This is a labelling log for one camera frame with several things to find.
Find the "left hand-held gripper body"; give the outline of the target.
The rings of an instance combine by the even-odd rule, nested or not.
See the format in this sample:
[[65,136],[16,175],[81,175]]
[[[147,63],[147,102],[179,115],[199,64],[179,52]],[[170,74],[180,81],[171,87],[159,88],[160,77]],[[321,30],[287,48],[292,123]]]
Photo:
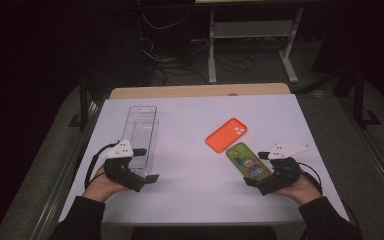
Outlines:
[[129,168],[133,157],[139,156],[133,156],[131,142],[123,139],[104,153],[104,171],[108,179],[139,192],[145,185],[145,179]]

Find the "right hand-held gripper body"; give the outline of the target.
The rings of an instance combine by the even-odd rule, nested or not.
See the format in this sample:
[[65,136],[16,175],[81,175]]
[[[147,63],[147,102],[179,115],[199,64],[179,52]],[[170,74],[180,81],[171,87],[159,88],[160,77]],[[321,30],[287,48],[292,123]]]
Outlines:
[[275,144],[269,151],[269,159],[262,159],[270,162],[273,173],[263,180],[258,180],[257,188],[260,192],[267,195],[295,183],[301,174],[301,170],[293,156],[309,149],[309,145]]

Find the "green phone case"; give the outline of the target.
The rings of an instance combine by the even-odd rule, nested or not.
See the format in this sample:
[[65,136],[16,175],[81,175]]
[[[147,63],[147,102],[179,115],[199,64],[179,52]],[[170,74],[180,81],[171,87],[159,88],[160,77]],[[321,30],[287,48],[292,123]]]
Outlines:
[[269,168],[243,142],[228,148],[226,156],[244,177],[262,180],[271,175]]

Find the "clear plastic container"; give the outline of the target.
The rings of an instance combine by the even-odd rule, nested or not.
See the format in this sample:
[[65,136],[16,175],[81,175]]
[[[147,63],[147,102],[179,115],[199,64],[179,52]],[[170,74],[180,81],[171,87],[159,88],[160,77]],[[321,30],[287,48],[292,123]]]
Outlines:
[[128,139],[133,149],[146,149],[144,156],[133,157],[129,168],[146,177],[152,174],[155,142],[158,131],[156,106],[132,106],[129,109],[123,139]]

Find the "orange phone case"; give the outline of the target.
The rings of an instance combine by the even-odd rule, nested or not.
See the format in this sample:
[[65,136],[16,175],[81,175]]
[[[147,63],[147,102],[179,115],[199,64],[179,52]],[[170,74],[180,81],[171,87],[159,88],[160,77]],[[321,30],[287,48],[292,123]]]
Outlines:
[[211,133],[205,143],[216,153],[226,150],[247,132],[247,126],[236,118],[231,118]]

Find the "person's right hand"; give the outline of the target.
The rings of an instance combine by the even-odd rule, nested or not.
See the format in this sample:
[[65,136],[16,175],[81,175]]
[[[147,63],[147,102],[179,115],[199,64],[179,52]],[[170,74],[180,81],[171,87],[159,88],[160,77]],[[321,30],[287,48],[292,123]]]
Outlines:
[[291,198],[300,206],[322,197],[322,193],[316,188],[311,180],[302,172],[298,180],[291,186],[275,191],[275,194]]

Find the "person's left hand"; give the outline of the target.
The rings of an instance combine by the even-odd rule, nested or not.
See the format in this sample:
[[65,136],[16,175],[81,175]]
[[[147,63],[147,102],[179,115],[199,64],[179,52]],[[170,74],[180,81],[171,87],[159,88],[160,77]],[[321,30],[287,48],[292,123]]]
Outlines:
[[121,191],[128,191],[128,188],[108,179],[105,175],[104,167],[101,166],[82,194],[82,197],[97,202],[105,202],[111,196]]

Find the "black metal stand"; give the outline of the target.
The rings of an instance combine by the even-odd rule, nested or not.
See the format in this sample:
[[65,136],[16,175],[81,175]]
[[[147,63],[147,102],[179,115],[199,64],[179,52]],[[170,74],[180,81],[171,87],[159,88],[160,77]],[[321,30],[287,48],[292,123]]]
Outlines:
[[79,113],[71,117],[69,127],[77,127],[80,132],[84,131],[92,119],[94,101],[89,95],[84,76],[80,77],[78,85]]
[[361,75],[361,68],[355,68],[354,78],[354,105],[353,117],[358,126],[365,129],[367,126],[380,125],[381,122],[372,110],[364,109],[364,85],[365,81]]

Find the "white metal desk frame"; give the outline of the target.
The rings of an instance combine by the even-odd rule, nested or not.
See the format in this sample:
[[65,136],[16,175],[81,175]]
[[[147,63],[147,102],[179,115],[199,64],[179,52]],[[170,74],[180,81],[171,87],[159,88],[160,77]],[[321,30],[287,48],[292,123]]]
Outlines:
[[216,39],[286,37],[285,47],[278,51],[284,70],[291,83],[297,83],[298,77],[290,62],[289,55],[295,41],[304,9],[298,8],[295,16],[287,20],[246,20],[246,21],[216,21],[215,12],[210,12],[209,22],[209,83],[217,82],[214,42]]

